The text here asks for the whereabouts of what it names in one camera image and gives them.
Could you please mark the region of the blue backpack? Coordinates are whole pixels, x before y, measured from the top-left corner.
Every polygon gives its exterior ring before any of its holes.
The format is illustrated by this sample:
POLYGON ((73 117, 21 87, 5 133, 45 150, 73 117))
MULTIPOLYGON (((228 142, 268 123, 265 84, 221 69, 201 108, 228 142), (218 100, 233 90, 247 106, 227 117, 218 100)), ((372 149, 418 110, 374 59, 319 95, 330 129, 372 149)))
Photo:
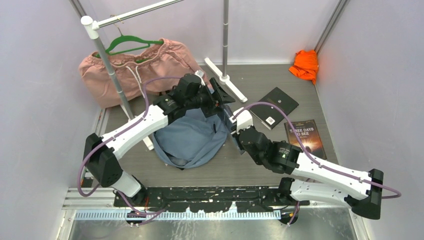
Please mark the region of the blue backpack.
POLYGON ((154 150, 166 165, 197 168, 209 162, 224 145, 228 130, 217 115, 205 117, 201 109, 185 115, 152 134, 154 150))

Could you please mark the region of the blue Nineteen Eighty-Four book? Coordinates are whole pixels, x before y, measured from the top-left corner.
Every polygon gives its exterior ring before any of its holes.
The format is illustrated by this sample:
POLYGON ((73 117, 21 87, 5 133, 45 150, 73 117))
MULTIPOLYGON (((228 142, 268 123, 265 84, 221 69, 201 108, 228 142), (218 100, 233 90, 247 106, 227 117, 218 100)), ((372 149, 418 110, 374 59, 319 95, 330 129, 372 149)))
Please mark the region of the blue Nineteen Eighty-Four book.
POLYGON ((240 145, 238 134, 237 134, 237 121, 233 119, 233 111, 231 110, 230 106, 228 104, 224 104, 222 107, 222 112, 220 113, 219 117, 224 124, 224 126, 227 129, 227 132, 229 133, 232 142, 234 143, 234 146, 236 147, 237 151, 240 153, 240 155, 243 155, 245 153, 245 150, 240 145))

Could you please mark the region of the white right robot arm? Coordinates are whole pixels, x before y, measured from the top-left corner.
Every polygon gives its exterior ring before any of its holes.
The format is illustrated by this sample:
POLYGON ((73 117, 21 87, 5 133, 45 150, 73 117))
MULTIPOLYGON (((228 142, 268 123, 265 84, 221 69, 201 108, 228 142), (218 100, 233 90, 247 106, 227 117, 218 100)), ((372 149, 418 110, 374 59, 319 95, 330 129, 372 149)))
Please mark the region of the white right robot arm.
POLYGON ((286 141, 272 141, 254 127, 241 130, 236 137, 257 165, 287 175, 281 179, 277 192, 281 204, 327 202, 349 207, 363 218, 380 219, 384 180, 381 170, 360 171, 334 164, 286 141))

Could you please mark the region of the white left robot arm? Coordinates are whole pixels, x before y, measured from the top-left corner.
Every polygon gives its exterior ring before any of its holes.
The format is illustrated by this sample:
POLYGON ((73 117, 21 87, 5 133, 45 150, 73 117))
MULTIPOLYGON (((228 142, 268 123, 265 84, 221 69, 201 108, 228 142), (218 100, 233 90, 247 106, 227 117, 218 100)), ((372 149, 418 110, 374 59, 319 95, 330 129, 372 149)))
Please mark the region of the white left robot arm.
POLYGON ((188 73, 169 93, 148 105, 142 115, 103 136, 92 133, 85 140, 81 166, 102 187, 113 188, 124 194, 133 206, 141 206, 146 200, 144 186, 121 168, 119 160, 145 137, 183 117, 186 111, 201 109, 205 117, 211 117, 223 113, 227 104, 235 102, 214 78, 209 82, 211 88, 200 76, 188 73))

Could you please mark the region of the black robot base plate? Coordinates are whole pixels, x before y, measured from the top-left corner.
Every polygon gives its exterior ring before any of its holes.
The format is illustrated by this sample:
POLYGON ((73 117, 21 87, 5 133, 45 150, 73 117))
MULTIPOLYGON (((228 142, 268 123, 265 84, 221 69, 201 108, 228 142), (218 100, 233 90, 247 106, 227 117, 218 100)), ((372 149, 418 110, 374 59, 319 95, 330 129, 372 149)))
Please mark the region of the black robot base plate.
POLYGON ((279 193, 277 186, 149 187, 141 193, 141 199, 128 201, 133 207, 173 213, 224 213, 232 205, 237 213, 264 213, 296 205, 279 193))

